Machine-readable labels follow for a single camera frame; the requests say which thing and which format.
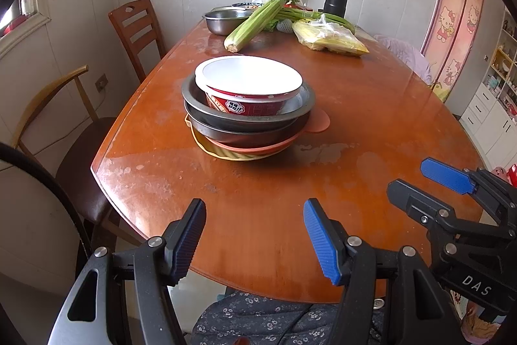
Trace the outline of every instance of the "white cabinet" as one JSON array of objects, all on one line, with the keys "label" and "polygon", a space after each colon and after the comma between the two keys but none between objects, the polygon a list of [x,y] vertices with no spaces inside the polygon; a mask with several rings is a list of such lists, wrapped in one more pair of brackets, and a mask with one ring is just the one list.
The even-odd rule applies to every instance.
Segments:
[{"label": "white cabinet", "polygon": [[485,118],[488,116],[489,110],[485,107],[477,95],[474,95],[474,98],[472,98],[472,101],[469,104],[469,108],[481,123],[483,123]]},{"label": "white cabinet", "polygon": [[476,133],[479,126],[481,126],[481,122],[470,108],[465,110],[460,120],[464,128],[468,128],[472,134]]},{"label": "white cabinet", "polygon": [[483,152],[486,154],[490,148],[494,146],[499,137],[506,131],[510,126],[513,126],[513,123],[510,120],[510,117],[506,114],[505,110],[502,106],[496,102],[492,107],[492,110],[488,113],[488,116],[485,118],[481,126],[476,132],[476,139],[481,146]]},{"label": "white cabinet", "polygon": [[483,102],[487,110],[490,110],[492,106],[495,104],[496,99],[494,95],[490,92],[490,90],[484,83],[481,83],[479,85],[479,88],[476,91],[476,97]]},{"label": "white cabinet", "polygon": [[506,129],[487,153],[488,161],[492,164],[492,167],[505,166],[508,153],[513,151],[516,145],[517,129],[509,120],[509,123],[506,125]]},{"label": "white cabinet", "polygon": [[511,165],[517,163],[517,145],[511,150],[505,158],[505,162],[501,167],[506,169],[510,168]]}]

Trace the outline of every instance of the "dark metal pan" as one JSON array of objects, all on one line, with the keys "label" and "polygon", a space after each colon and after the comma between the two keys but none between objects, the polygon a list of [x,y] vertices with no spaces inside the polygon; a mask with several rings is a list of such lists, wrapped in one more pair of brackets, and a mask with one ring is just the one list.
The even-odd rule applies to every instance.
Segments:
[{"label": "dark metal pan", "polygon": [[315,103],[312,88],[305,82],[300,92],[285,102],[283,113],[275,116],[241,116],[223,113],[206,105],[205,92],[195,83],[195,74],[191,74],[182,84],[182,94],[192,108],[203,113],[205,122],[223,131],[230,132],[265,132],[280,129],[294,119],[307,114]]},{"label": "dark metal pan", "polygon": [[264,132],[231,132],[210,126],[205,121],[205,115],[187,102],[185,102],[185,110],[189,115],[192,126],[199,133],[214,141],[236,148],[260,148],[285,141],[305,126],[310,114],[310,112],[305,113],[279,129]]}]

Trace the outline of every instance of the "wooden chair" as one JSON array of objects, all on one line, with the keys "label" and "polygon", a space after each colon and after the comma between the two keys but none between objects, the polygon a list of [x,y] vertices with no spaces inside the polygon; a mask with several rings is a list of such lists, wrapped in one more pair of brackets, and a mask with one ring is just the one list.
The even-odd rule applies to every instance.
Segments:
[{"label": "wooden chair", "polygon": [[[146,11],[146,15],[138,18],[131,24],[126,26],[123,25],[125,20],[130,19],[142,11]],[[122,5],[111,11],[108,14],[108,18],[110,19],[111,24],[113,24],[115,27],[115,30],[117,31],[117,34],[120,37],[124,48],[126,49],[129,59],[133,64],[134,70],[138,75],[138,79],[140,80],[140,83],[142,83],[145,79],[145,72],[142,68],[142,63],[138,58],[138,53],[140,53],[142,49],[153,40],[156,40],[161,59],[163,59],[167,53],[164,46],[164,37],[162,36],[160,25],[158,24],[158,19],[154,13],[151,0],[128,2],[125,5]],[[148,26],[151,26],[149,31],[137,38],[135,41],[131,41],[131,37]]]},{"label": "wooden chair", "polygon": [[12,138],[12,147],[19,147],[26,155],[36,162],[38,161],[22,142],[22,136],[36,116],[38,116],[59,90],[74,80],[92,123],[79,135],[65,155],[56,173],[56,180],[70,197],[77,212],[86,220],[90,221],[93,225],[102,226],[126,242],[139,246],[141,244],[140,240],[109,220],[113,208],[90,171],[91,162],[115,119],[113,117],[99,118],[97,116],[79,80],[79,75],[85,72],[88,72],[87,65],[49,83],[34,96],[25,108],[20,122],[16,127]]}]

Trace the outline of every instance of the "power cord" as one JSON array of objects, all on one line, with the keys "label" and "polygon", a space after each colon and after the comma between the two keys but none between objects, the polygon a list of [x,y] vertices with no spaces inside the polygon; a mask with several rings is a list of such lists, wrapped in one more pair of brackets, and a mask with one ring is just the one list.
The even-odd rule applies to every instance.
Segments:
[{"label": "power cord", "polygon": [[280,345],[280,342],[284,338],[284,336],[291,331],[292,328],[300,321],[300,319],[310,310],[312,307],[312,304],[308,304],[306,308],[304,308],[301,313],[294,318],[294,320],[289,324],[287,328],[284,329],[284,331],[280,334],[278,339],[275,342],[275,345]]},{"label": "power cord", "polygon": [[[100,106],[102,106],[102,103],[104,103],[104,100],[106,99],[106,90],[104,89],[104,97],[102,98],[102,100],[100,101],[99,105],[97,107],[95,107],[95,111],[99,110]],[[68,137],[74,130],[76,130],[79,126],[81,126],[85,121],[87,121],[90,117],[86,117],[84,120],[82,120],[79,124],[77,124],[76,126],[74,126],[66,135],[62,136],[61,138],[59,139],[56,139],[55,141],[51,142],[50,144],[48,144],[47,146],[43,147],[42,149],[36,151],[33,153],[34,156],[36,156],[37,154],[39,154],[40,152],[43,152],[45,151],[47,148],[50,148],[52,145],[54,144],[57,144],[59,141],[62,141],[63,139],[65,139],[66,137]],[[7,167],[5,168],[2,168],[0,169],[0,173],[2,171],[5,171],[5,170],[8,170],[10,168],[12,168],[13,166],[12,165],[8,165]]]}]

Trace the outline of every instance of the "floral pattern fabric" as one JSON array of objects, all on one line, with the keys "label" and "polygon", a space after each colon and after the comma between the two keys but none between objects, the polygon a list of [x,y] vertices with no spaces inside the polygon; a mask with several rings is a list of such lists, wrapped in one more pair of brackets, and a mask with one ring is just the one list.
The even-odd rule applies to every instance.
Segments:
[{"label": "floral pattern fabric", "polygon": [[[191,345],[232,345],[241,336],[252,345],[275,345],[282,332],[306,309],[304,303],[237,291],[203,312],[192,330]],[[281,345],[324,345],[336,312],[334,304],[312,305],[285,334]],[[378,345],[378,334],[373,329],[376,323],[372,323],[369,345]]]}]

